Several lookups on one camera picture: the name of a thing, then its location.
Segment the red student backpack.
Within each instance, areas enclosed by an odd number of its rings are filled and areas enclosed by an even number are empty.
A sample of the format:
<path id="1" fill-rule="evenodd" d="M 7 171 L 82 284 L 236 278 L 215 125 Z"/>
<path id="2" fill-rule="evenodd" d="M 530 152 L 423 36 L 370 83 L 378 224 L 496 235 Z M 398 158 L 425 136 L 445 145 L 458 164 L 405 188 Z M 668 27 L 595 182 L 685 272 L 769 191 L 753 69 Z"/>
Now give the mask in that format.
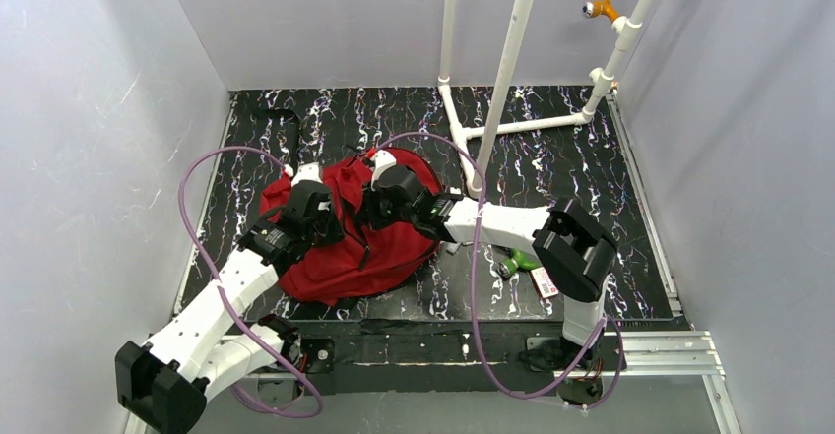
<path id="1" fill-rule="evenodd" d="M 408 223 L 375 230 L 360 220 L 362 188 L 371 179 L 366 154 L 350 155 L 324 170 L 324 183 L 339 200 L 335 211 L 345 237 L 310 249 L 280 278 L 279 288 L 299 302 L 350 308 L 357 298 L 402 286 L 437 251 L 437 242 Z"/>

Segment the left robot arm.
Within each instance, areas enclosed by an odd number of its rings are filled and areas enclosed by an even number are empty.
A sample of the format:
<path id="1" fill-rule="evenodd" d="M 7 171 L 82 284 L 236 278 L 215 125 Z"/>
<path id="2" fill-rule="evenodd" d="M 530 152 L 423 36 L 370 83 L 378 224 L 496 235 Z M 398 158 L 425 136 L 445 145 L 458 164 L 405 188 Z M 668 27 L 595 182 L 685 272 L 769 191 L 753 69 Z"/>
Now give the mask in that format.
<path id="1" fill-rule="evenodd" d="M 208 401 L 247 373 L 278 362 L 299 376 L 287 359 L 295 328 L 277 317 L 247 326 L 240 317 L 313 244 L 341 238 L 332 203 L 320 179 L 293 179 L 288 201 L 241 236 L 184 310 L 144 343 L 116 352 L 119 404 L 160 433 L 187 433 Z"/>

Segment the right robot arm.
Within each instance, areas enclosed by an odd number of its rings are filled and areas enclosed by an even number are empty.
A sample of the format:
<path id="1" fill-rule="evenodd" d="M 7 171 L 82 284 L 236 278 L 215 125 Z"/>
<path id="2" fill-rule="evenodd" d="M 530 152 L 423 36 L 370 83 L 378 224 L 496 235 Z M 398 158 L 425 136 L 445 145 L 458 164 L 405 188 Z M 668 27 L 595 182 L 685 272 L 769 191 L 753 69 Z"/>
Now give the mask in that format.
<path id="1" fill-rule="evenodd" d="M 480 204 L 461 194 L 432 192 L 414 171 L 394 165 L 373 173 L 363 188 L 360 214 L 373 229 L 407 223 L 431 241 L 481 241 L 533 257 L 563 299 L 563 323 L 558 341 L 520 353 L 529 367 L 563 369 L 582 346 L 596 345 L 616 242 L 575 200 L 538 208 Z"/>

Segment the small red white card box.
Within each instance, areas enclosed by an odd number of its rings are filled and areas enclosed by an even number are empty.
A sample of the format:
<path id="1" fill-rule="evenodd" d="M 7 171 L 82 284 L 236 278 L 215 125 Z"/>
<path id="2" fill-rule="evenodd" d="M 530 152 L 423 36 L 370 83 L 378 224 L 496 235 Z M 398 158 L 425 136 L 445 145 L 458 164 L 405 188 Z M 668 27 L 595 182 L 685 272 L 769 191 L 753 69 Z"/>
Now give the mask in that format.
<path id="1" fill-rule="evenodd" d="M 545 268 L 538 267 L 532 269 L 529 271 L 529 274 L 540 299 L 552 299 L 559 294 L 558 289 L 549 277 Z"/>

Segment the white PVC pipe frame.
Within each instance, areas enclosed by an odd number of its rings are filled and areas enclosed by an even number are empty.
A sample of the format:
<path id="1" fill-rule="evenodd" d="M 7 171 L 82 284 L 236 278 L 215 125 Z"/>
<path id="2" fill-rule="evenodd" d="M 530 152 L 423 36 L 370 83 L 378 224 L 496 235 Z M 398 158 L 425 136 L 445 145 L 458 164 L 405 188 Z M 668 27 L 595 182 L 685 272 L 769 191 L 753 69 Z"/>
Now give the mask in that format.
<path id="1" fill-rule="evenodd" d="M 587 1 L 443 0 L 436 87 L 469 195 L 499 137 L 593 122 L 658 0 L 611 0 L 614 24 L 584 17 Z M 512 88 L 574 84 L 591 89 L 578 111 L 504 121 Z"/>

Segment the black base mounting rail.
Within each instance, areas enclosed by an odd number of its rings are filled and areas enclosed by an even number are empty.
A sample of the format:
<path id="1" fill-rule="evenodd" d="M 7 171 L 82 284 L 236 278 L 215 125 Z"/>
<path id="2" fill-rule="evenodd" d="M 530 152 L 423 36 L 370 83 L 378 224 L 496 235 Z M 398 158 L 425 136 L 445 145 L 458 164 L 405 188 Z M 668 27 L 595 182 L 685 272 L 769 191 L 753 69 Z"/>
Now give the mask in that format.
<path id="1" fill-rule="evenodd" d="M 574 380 L 614 373 L 636 376 L 721 375 L 706 332 L 682 319 L 610 323 L 588 349 L 562 341 L 554 321 L 468 322 L 362 320 L 304 322 L 281 354 L 322 395 L 340 393 L 492 392 L 483 368 L 515 392 L 531 393 L 568 366 Z"/>

